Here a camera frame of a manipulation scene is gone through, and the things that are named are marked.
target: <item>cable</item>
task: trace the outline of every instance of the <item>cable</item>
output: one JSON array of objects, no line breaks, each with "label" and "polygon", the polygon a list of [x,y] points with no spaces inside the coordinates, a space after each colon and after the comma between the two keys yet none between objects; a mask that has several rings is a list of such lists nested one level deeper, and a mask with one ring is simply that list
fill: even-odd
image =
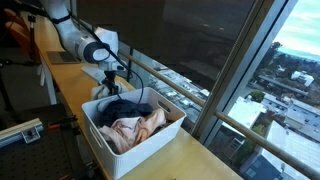
[{"label": "cable", "polygon": [[[109,52],[109,54],[111,54],[111,56],[114,57],[114,58],[115,58],[123,67],[125,67],[125,68],[127,69],[127,71],[129,72],[128,66],[127,66],[125,63],[123,63],[123,62],[119,59],[119,57],[118,57],[116,54],[114,54],[114,52],[112,52],[112,51],[110,50],[110,48],[109,48],[108,46],[106,46],[106,45],[100,40],[100,38],[92,31],[92,29],[90,29],[86,24],[84,24],[84,23],[83,23],[78,17],[76,17],[73,13],[70,12],[70,15],[71,15],[72,18],[74,18],[82,27],[84,27],[84,28],[93,36],[93,38],[100,44],[100,46],[102,46],[105,50],[107,50],[107,51]],[[130,70],[130,75],[132,75],[131,73],[134,73],[134,74],[139,78],[139,80],[140,80],[140,82],[141,82],[141,86],[142,86],[142,88],[141,88],[141,95],[140,95],[140,99],[139,99],[139,101],[138,101],[138,104],[140,104],[141,99],[142,99],[142,96],[143,96],[143,91],[144,91],[144,90],[143,90],[143,88],[144,88],[143,81],[142,81],[141,77],[139,76],[139,74],[137,74],[135,71]]]}]

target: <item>sky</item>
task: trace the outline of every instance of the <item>sky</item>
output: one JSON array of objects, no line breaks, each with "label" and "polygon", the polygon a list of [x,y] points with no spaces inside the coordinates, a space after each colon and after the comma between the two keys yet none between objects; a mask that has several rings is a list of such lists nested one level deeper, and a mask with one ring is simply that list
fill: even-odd
[{"label": "sky", "polygon": [[320,55],[320,0],[298,0],[274,41]]}]

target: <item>white plastic bin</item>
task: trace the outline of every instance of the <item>white plastic bin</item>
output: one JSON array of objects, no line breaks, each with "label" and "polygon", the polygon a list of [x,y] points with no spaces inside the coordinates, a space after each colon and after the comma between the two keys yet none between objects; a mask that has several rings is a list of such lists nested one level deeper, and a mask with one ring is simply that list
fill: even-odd
[{"label": "white plastic bin", "polygon": [[[164,105],[166,107],[163,108],[165,112],[166,109],[169,109],[169,111],[166,112],[167,119],[175,122],[149,137],[141,144],[120,155],[115,154],[111,150],[108,143],[98,131],[95,122],[100,116],[100,112],[98,111],[97,107],[98,104],[110,103],[111,101],[119,99],[118,96],[110,96],[107,98],[90,101],[82,105],[85,115],[85,129],[89,138],[89,143],[102,162],[103,168],[110,173],[113,179],[119,179],[149,156],[154,154],[161,147],[166,145],[169,141],[171,141],[177,135],[177,132],[186,116],[185,112],[183,112],[180,108],[168,101],[152,88],[146,87],[143,90],[141,103],[149,103],[154,110]],[[138,103],[141,91],[142,89],[123,93],[120,94],[120,97],[122,99],[127,99]]]}]

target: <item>pink cloth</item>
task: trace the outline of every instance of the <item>pink cloth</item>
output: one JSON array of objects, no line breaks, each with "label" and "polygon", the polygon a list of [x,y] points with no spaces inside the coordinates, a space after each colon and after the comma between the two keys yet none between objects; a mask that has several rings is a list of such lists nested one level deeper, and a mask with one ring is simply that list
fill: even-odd
[{"label": "pink cloth", "polygon": [[147,117],[118,119],[111,128],[103,126],[99,131],[105,140],[112,140],[122,154],[147,139],[157,127],[165,123],[164,111],[159,108]]}]

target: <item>floor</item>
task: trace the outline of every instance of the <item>floor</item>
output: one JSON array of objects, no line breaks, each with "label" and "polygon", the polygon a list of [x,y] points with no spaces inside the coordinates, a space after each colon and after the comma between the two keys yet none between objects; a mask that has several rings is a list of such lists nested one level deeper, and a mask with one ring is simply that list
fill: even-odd
[{"label": "floor", "polygon": [[[9,59],[13,62],[29,60],[20,48],[0,47],[0,60]],[[37,67],[21,65],[4,65],[0,68],[4,86],[9,100],[16,111],[49,105],[46,86],[40,86]],[[3,96],[0,96],[0,114],[6,113]]]}]

